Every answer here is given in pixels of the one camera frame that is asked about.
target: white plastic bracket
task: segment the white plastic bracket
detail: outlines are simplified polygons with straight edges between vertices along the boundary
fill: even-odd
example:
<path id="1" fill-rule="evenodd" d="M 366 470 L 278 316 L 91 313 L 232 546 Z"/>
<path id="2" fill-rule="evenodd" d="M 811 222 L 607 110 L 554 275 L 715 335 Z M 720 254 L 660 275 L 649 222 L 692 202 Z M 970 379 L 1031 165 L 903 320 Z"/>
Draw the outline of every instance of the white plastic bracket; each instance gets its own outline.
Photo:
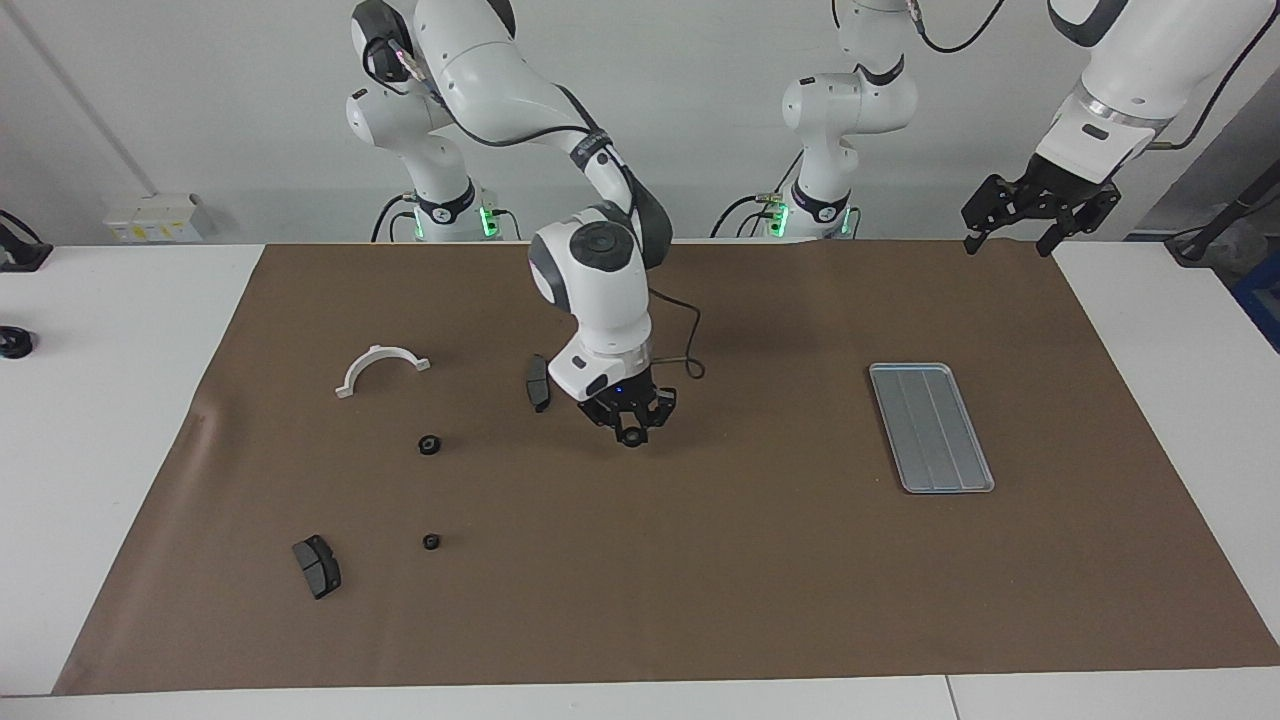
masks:
<path id="1" fill-rule="evenodd" d="M 355 363 L 351 364 L 351 368 L 347 370 L 346 383 L 334 392 L 338 393 L 339 398 L 356 395 L 356 378 L 360 377 L 360 373 L 365 372 L 365 368 L 379 360 L 390 360 L 397 357 L 413 365 L 419 373 L 431 366 L 430 360 L 426 357 L 419 357 L 403 347 L 383 347 L 380 345 L 375 345 L 369 348 L 369 352 L 361 355 Z"/>

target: white wall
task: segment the white wall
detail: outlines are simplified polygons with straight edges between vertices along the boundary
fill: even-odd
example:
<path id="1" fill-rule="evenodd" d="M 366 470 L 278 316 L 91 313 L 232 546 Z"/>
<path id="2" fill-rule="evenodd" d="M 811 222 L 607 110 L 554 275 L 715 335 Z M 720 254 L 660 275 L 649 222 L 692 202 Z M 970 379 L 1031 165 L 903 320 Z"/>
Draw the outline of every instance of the white wall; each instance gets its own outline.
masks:
<path id="1" fill-rule="evenodd" d="M 346 126 L 346 96 L 367 85 L 349 44 L 353 4 L 0 0 L 0 10 L 15 13 L 47 49 L 91 115 L 60 119 L 56 102 L 44 97 L 56 88 L 31 87 L 33 78 L 58 83 L 58 73 L 28 76 L 18 68 L 33 63 L 32 51 L 0 44 L 0 142 L 22 146 L 27 158 L 0 154 L 0 174 L 29 176 L 27 184 L 47 188 L 37 193 L 44 197 L 13 200 L 6 181 L 0 204 L 55 231 L 55 241 L 97 241 L 105 237 L 93 222 L 102 197 L 150 182 L 198 193 L 223 241 L 366 238 L 381 200 L 407 181 L 393 156 L 362 145 Z M 772 188 L 796 152 L 781 120 L 786 85 L 849 69 L 826 0 L 513 4 L 529 61 L 575 90 L 687 237 L 705 234 L 730 200 Z M 925 9 L 933 33 L 951 41 L 977 26 L 989 0 L 936 0 Z M 1039 0 L 1010 3 L 991 33 L 959 56 L 913 46 L 922 92 L 915 123 L 859 140 L 863 234 L 963 234 L 959 208 L 987 174 L 1020 174 L 1085 58 L 1052 29 Z M 1272 37 L 1224 99 L 1202 146 L 1277 65 Z M 84 132 L 92 118 L 141 173 L 104 151 L 111 142 Z M 577 170 L 548 149 L 462 145 L 472 176 L 518 213 L 526 233 L 594 200 Z M 1098 237 L 1126 234 L 1197 152 L 1172 155 L 1123 173 L 1126 202 Z M 58 188 L 79 193 L 65 217 L 50 196 Z"/>
<path id="2" fill-rule="evenodd" d="M 1142 222 L 1144 229 L 1194 227 L 1208 208 L 1235 200 L 1280 160 L 1280 73 L 1258 91 Z M 1280 204 L 1249 219 L 1280 234 Z"/>

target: cable connector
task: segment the cable connector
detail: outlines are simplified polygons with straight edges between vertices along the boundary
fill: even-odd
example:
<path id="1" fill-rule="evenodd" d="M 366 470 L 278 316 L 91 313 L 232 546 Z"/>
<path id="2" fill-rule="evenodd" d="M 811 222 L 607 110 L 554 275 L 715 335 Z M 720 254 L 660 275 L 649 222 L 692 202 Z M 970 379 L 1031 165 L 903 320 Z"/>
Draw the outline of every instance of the cable connector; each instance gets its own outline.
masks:
<path id="1" fill-rule="evenodd" d="M 906 14 L 915 23 L 915 31 L 924 35 L 924 13 L 920 10 L 920 1 L 906 0 Z"/>
<path id="2" fill-rule="evenodd" d="M 401 65 L 404 67 L 408 74 L 413 76 L 413 79 L 422 85 L 431 85 L 431 76 L 422 69 L 422 65 L 417 64 L 417 60 L 404 50 L 404 46 L 396 40 L 388 40 L 387 45 L 396 53 L 396 59 L 401 61 Z"/>

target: black ring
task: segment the black ring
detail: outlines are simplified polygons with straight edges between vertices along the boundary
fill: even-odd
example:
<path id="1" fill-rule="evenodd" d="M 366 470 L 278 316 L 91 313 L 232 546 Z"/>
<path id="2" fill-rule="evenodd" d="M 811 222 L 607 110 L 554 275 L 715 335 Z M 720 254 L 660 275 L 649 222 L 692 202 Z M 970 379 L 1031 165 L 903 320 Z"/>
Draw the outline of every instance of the black ring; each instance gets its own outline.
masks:
<path id="1" fill-rule="evenodd" d="M 28 331 L 13 327 L 0 327 L 0 357 L 20 360 L 36 348 Z"/>

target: gray tray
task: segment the gray tray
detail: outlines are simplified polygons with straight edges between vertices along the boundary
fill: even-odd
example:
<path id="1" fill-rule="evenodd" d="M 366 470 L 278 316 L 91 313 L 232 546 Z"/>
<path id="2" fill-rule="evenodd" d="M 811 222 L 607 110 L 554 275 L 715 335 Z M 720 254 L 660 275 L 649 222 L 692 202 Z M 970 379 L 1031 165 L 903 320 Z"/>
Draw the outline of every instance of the gray tray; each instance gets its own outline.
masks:
<path id="1" fill-rule="evenodd" d="M 876 364 L 870 375 L 908 492 L 960 495 L 996 488 L 951 368 Z"/>

